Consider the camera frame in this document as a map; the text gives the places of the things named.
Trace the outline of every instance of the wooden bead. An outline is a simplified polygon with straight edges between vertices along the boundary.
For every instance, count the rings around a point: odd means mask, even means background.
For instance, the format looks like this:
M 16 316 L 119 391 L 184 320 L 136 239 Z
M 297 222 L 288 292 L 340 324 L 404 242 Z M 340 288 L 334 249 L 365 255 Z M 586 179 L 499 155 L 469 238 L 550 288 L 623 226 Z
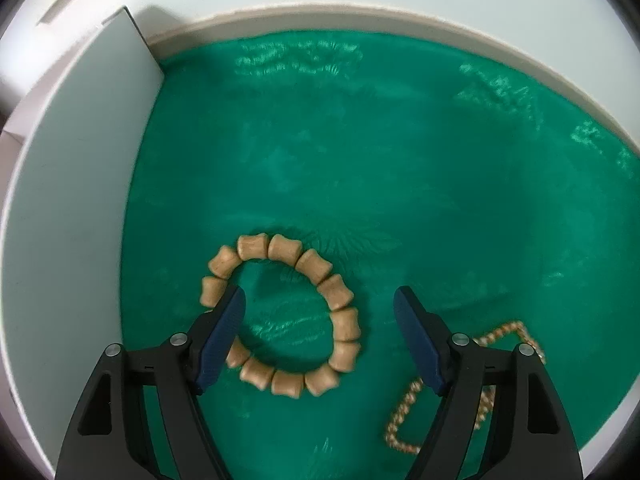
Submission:
M 315 249 L 305 251 L 296 263 L 296 270 L 308 277 L 314 285 L 322 282 L 333 268 L 334 264 L 325 260 Z
M 307 372 L 305 374 L 306 389 L 311 395 L 319 397 L 325 391 L 337 388 L 340 384 L 340 377 L 328 364 L 323 364 L 318 370 Z
M 242 366 L 249 357 L 251 357 L 251 352 L 242 344 L 240 338 L 236 336 L 229 349 L 229 353 L 226 355 L 226 365 L 229 368 L 238 368 Z
M 334 274 L 320 283 L 317 288 L 330 310 L 339 310 L 353 300 L 353 292 L 345 285 L 340 274 Z
M 303 374 L 290 374 L 283 370 L 276 370 L 271 380 L 271 393 L 273 395 L 284 395 L 292 399 L 299 399 L 304 387 L 305 377 Z
M 255 357 L 249 357 L 240 370 L 240 380 L 245 383 L 251 383 L 263 392 L 269 386 L 274 372 L 275 368 L 273 366 L 267 366 Z
M 295 267 L 300 254 L 302 254 L 302 242 L 289 240 L 282 235 L 274 235 L 267 250 L 270 260 L 284 262 L 291 267 Z
M 228 280 L 236 267 L 242 263 L 236 250 L 228 245 L 220 247 L 218 254 L 209 262 L 211 273 L 223 280 Z
M 269 237 L 266 233 L 248 236 L 242 235 L 238 238 L 238 256 L 242 261 L 263 260 L 268 256 Z
M 360 337 L 357 308 L 337 310 L 329 313 L 329 317 L 334 324 L 334 341 L 353 341 Z
M 200 295 L 200 304 L 215 307 L 226 290 L 226 280 L 216 278 L 215 276 L 205 276 L 202 279 L 202 294 Z
M 329 358 L 329 366 L 336 372 L 353 372 L 360 343 L 334 341 L 334 352 Z

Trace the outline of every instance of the screw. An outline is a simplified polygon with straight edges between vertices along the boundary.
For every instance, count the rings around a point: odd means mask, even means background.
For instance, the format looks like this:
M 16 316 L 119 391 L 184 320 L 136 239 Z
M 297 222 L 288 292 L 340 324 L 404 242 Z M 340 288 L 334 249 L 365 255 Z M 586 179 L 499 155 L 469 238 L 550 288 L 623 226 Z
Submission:
M 469 344 L 469 336 L 460 332 L 451 336 L 454 345 L 466 346 Z
M 114 343 L 112 345 L 107 346 L 104 349 L 104 354 L 107 357 L 114 357 L 120 353 L 120 345 L 118 343 Z
M 533 355 L 536 351 L 533 349 L 533 346 L 526 343 L 521 343 L 518 345 L 518 352 L 520 352 L 522 355 Z
M 184 332 L 178 332 L 177 334 L 173 334 L 171 339 L 169 339 L 169 343 L 173 346 L 181 346 L 187 342 L 189 337 Z

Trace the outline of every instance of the white panel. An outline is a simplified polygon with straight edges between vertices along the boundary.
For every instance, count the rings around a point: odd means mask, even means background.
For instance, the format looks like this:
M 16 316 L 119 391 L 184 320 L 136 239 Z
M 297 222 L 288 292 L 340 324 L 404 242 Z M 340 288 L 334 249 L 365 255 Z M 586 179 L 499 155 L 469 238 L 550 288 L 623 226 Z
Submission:
M 2 360 L 50 472 L 100 352 L 121 340 L 124 213 L 161 83 L 129 15 L 119 13 L 62 75 L 7 193 L 0 224 Z
M 0 40 L 0 107 L 18 96 L 84 31 L 126 5 L 145 36 L 214 14 L 296 3 L 402 9 L 465 25 L 529 54 L 640 132 L 640 54 L 606 0 L 71 0 L 37 25 L 55 0 L 27 0 Z

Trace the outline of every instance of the green satin cloth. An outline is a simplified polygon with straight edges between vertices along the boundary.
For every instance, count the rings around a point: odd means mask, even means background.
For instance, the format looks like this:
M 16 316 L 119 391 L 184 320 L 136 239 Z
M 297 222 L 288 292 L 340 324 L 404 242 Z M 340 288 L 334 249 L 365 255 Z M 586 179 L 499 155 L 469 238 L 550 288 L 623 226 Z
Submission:
M 382 434 L 417 375 L 392 314 L 405 284 L 455 331 L 523 320 L 578 444 L 594 435 L 640 368 L 636 338 L 620 337 L 640 324 L 640 161 L 616 136 L 522 73 L 385 34 L 271 34 L 163 65 L 124 227 L 126 346 L 188 329 L 207 261 L 241 234 L 316 248 L 360 309 L 364 348 L 338 389 L 275 397 L 225 367 L 201 397 L 236 480 L 404 478 L 413 458 Z M 232 279 L 260 359 L 327 359 L 328 309 L 306 279 L 273 262 Z M 146 399 L 175 476 L 152 388 Z M 437 403 L 421 393 L 401 437 L 421 443 Z

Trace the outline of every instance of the wooden bead bracelet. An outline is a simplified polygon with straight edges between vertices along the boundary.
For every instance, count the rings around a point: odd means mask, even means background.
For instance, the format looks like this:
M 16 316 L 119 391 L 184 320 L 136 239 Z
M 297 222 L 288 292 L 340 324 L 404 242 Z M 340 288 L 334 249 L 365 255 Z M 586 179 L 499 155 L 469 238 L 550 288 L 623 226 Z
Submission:
M 540 360 L 546 364 L 545 353 L 540 348 L 538 342 L 533 339 L 529 332 L 527 331 L 527 327 L 524 326 L 524 323 L 521 321 L 511 321 L 508 323 L 504 323 L 500 325 L 498 328 L 491 330 L 487 334 L 474 338 L 474 341 L 480 346 L 489 346 L 498 339 L 503 338 L 504 336 L 515 333 L 520 341 L 523 343 L 528 343 L 537 352 L 540 356 Z M 411 406 L 415 404 L 417 395 L 422 391 L 424 383 L 422 379 L 418 377 L 409 383 L 409 387 L 407 388 L 406 393 L 402 396 L 402 400 L 391 414 L 391 420 L 389 420 L 388 424 L 385 427 L 385 442 L 386 444 L 395 450 L 401 451 L 403 453 L 409 454 L 418 454 L 420 453 L 420 446 L 416 446 L 415 444 L 408 444 L 407 442 L 403 442 L 398 439 L 398 429 L 404 423 L 406 416 L 411 411 Z M 494 408 L 495 401 L 495 387 L 489 386 L 482 390 L 480 395 L 480 404 L 478 405 L 478 412 L 476 413 L 476 423 L 474 424 L 474 430 L 479 430 L 482 426 L 482 423 L 486 420 L 487 413 L 489 413 Z
M 235 249 L 223 245 L 209 262 L 213 276 L 202 279 L 200 304 L 214 308 L 225 293 L 227 280 L 237 267 L 247 260 L 267 258 L 295 268 L 316 286 L 331 311 L 329 316 L 334 326 L 334 351 L 317 370 L 294 374 L 276 370 L 252 357 L 236 336 L 226 357 L 226 364 L 229 368 L 242 367 L 240 380 L 253 384 L 261 391 L 271 385 L 273 395 L 299 399 L 306 386 L 313 396 L 319 397 L 327 390 L 338 387 L 338 372 L 352 372 L 355 368 L 360 352 L 360 343 L 357 342 L 360 326 L 358 309 L 349 306 L 353 301 L 353 292 L 344 285 L 340 274 L 330 276 L 333 264 L 322 258 L 315 249 L 303 253 L 300 240 L 290 240 L 282 235 L 273 235 L 271 239 L 265 233 L 243 235 L 238 238 Z

